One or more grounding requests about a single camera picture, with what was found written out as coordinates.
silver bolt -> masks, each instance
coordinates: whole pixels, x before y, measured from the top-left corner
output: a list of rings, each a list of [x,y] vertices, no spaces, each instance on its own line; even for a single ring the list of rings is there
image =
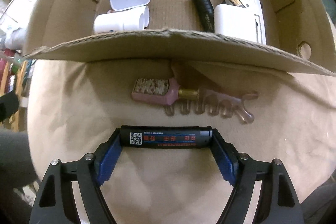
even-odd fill
[[[93,153],[87,153],[84,156],[84,159],[86,160],[92,160],[95,157],[95,155]]]
[[[274,163],[275,163],[276,165],[281,165],[281,164],[282,164],[282,161],[279,160],[279,159],[274,159]]]
[[[53,159],[51,161],[51,165],[57,165],[59,163],[59,159]]]
[[[240,153],[239,156],[242,160],[247,160],[249,158],[249,155],[246,153]]]

qr code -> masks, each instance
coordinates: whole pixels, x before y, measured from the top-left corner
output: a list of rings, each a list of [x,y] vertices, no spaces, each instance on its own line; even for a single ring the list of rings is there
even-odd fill
[[[130,134],[130,144],[142,144],[141,133],[132,133]]]

beige tablecloth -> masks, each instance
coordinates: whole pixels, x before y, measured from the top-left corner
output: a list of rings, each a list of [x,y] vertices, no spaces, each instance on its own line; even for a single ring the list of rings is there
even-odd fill
[[[167,117],[160,106],[132,101],[137,78],[173,75],[169,60],[38,61],[29,97],[28,134],[39,177],[53,158],[78,160],[94,152],[115,128],[128,124],[211,125],[255,160],[281,159],[300,202],[329,178],[336,167],[335,78],[237,65],[188,65],[224,89],[258,91],[259,98],[245,104],[255,121],[241,125],[237,117],[178,111]],[[208,149],[124,148],[101,190],[118,223],[195,224],[216,223],[232,187],[223,181]],[[85,222],[77,188],[75,196]],[[245,223],[251,223],[257,199],[256,191]]]

torn cardboard edge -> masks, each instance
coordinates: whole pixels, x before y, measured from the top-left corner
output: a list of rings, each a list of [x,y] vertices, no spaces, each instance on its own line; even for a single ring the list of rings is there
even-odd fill
[[[336,76],[319,65],[272,46],[220,34],[175,29],[114,32],[39,47],[26,58],[94,62],[110,59],[181,59]]]

cardboard box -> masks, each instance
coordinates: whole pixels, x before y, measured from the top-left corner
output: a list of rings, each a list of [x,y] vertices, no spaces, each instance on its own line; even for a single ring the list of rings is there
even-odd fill
[[[214,7],[223,0],[211,0]],[[91,62],[120,58],[179,58],[229,62],[287,72],[335,75],[335,42],[321,0],[260,0],[264,46],[201,32],[192,0],[151,0],[148,30],[92,35],[109,0],[38,0],[24,53],[30,58]],[[309,60],[299,46],[311,48]]]

